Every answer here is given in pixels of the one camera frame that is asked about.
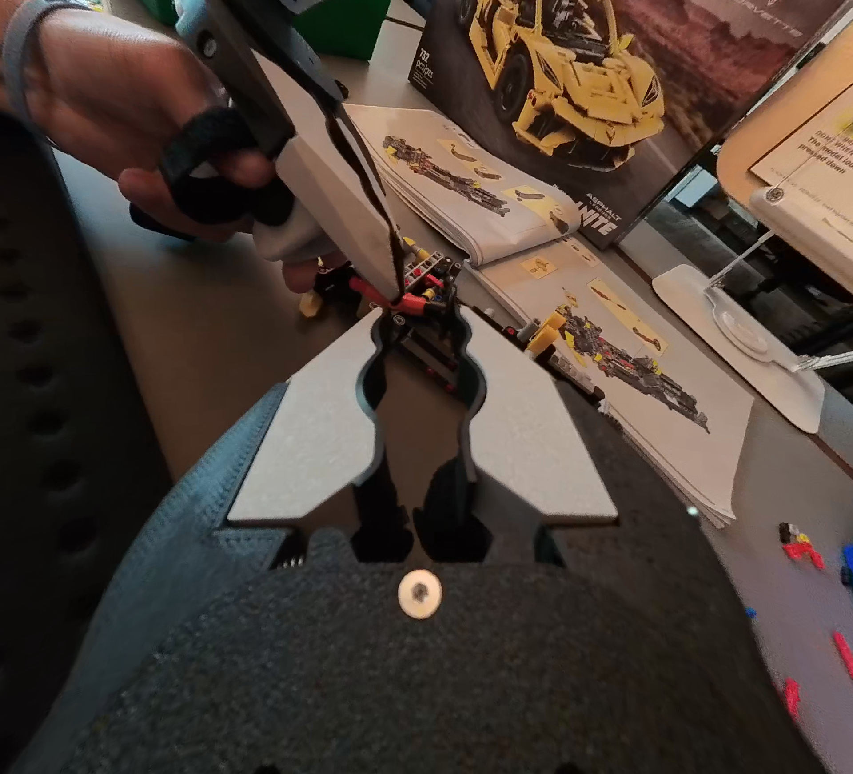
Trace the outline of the lego set box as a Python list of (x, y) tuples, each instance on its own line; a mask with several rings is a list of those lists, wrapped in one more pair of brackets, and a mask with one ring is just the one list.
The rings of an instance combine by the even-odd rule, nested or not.
[(851, 0), (433, 0), (410, 82), (618, 243)]

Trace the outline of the lego instruction booklet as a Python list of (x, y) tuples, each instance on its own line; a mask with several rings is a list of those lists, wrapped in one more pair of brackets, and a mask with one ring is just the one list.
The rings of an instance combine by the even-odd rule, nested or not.
[(477, 146), (436, 111), (347, 104), (381, 179), (459, 247), (484, 288), (539, 321), (576, 383), (720, 527), (753, 398), (580, 240), (590, 217), (559, 188)]

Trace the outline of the red lego axle pin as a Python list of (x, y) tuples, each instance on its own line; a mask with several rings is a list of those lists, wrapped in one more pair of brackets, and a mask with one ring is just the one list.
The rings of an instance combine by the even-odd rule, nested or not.
[(357, 276), (350, 277), (348, 285), (350, 289), (357, 291), (363, 296), (363, 298), (384, 309), (416, 317), (422, 317), (425, 315), (425, 308), (428, 301), (423, 297), (412, 295), (411, 293), (405, 293), (398, 301), (391, 302), (386, 299), (378, 289)]

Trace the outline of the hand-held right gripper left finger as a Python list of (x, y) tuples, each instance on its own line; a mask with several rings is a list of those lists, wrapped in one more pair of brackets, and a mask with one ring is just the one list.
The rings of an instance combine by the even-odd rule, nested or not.
[(355, 489), (382, 447), (364, 375), (379, 354), (374, 309), (287, 381), (229, 523), (358, 523)]

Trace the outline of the illustrated instruction sheet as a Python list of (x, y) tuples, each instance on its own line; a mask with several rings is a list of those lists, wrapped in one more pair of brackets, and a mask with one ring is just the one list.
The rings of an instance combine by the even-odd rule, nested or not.
[(848, 86), (752, 166), (767, 184), (817, 203), (840, 203), (852, 186), (852, 87)]

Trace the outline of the person's left hand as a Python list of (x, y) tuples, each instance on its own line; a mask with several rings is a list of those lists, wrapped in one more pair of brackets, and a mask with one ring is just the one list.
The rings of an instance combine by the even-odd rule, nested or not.
[(224, 104), (214, 75), (182, 44), (97, 12), (48, 14), (27, 68), (37, 126), (64, 152), (115, 180), (161, 225), (212, 242), (251, 233), (249, 218), (204, 226), (182, 214), (157, 165), (182, 127)]

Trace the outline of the grey wristband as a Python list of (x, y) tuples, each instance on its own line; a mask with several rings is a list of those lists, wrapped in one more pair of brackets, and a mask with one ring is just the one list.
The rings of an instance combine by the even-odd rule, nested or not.
[(91, 11), (89, 7), (70, 0), (26, 0), (15, 10), (4, 34), (2, 66), (9, 107), (13, 116), (37, 136), (41, 133), (28, 106), (25, 70), (41, 22), (55, 12), (65, 10)]

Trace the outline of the small mixed lego piece cluster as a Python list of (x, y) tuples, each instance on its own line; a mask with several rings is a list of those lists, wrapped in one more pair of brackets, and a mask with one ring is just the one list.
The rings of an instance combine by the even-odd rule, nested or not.
[(826, 568), (823, 557), (816, 550), (811, 539), (794, 524), (780, 523), (778, 534), (783, 551), (789, 559), (795, 562), (807, 559), (818, 570)]

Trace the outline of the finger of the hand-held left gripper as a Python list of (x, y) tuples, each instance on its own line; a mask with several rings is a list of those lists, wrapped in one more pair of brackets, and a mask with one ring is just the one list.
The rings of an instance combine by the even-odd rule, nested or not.
[(374, 159), (347, 114), (348, 90), (337, 80), (332, 85), (329, 138), (349, 168), (345, 175), (351, 191), (347, 204), (342, 194), (336, 199), (338, 222), (347, 235), (339, 247), (356, 268), (402, 268), (406, 252), (399, 228)]
[[(322, 257), (333, 249), (343, 253), (339, 241), (346, 241), (347, 235), (338, 222), (336, 199), (342, 194), (347, 204), (349, 168), (329, 138), (330, 104), (271, 60), (258, 52), (255, 57), (295, 128), (275, 160), (279, 179), (294, 196), (293, 209), (282, 225), (256, 220), (255, 247), (262, 258), (287, 264)], [(404, 294), (403, 267), (354, 268), (391, 302)]]

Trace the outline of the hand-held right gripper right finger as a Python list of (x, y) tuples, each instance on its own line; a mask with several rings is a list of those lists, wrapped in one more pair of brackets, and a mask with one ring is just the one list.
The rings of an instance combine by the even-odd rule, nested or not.
[(478, 385), (466, 420), (477, 474), (527, 503), (545, 523), (614, 523), (617, 508), (556, 381), (470, 307), (459, 307), (461, 360)]

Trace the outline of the white adjustable stand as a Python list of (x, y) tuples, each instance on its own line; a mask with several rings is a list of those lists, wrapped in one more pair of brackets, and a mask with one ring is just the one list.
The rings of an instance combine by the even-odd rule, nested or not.
[(764, 232), (715, 275), (680, 265), (653, 279), (657, 296), (791, 424), (818, 433), (825, 400), (818, 371), (850, 365), (852, 353), (797, 355), (722, 288), (725, 276), (775, 236)]

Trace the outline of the lego car chassis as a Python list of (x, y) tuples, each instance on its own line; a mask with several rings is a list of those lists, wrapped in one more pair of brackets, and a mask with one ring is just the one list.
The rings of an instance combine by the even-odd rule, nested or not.
[[(403, 247), (406, 252), (403, 275), (407, 293), (423, 297), (428, 303), (422, 317), (391, 310), (391, 344), (436, 380), (445, 391), (457, 395), (459, 358), (450, 333), (449, 315), (451, 302), (461, 305), (456, 282), (462, 264), (439, 251), (430, 252), (407, 237), (403, 238)], [(348, 282), (352, 276), (357, 274), (349, 261), (339, 267), (329, 267), (323, 259), (319, 259), (312, 290), (304, 293), (299, 301), (302, 316), (306, 319), (314, 318), (326, 304), (346, 307), (357, 318), (379, 308), (349, 288)], [(534, 319), (517, 328), (500, 325), (494, 318), (493, 310), (475, 307), (474, 311), (554, 378), (571, 383), (599, 411), (607, 412), (608, 405), (603, 391), (557, 351), (560, 315), (551, 317), (548, 323)]]

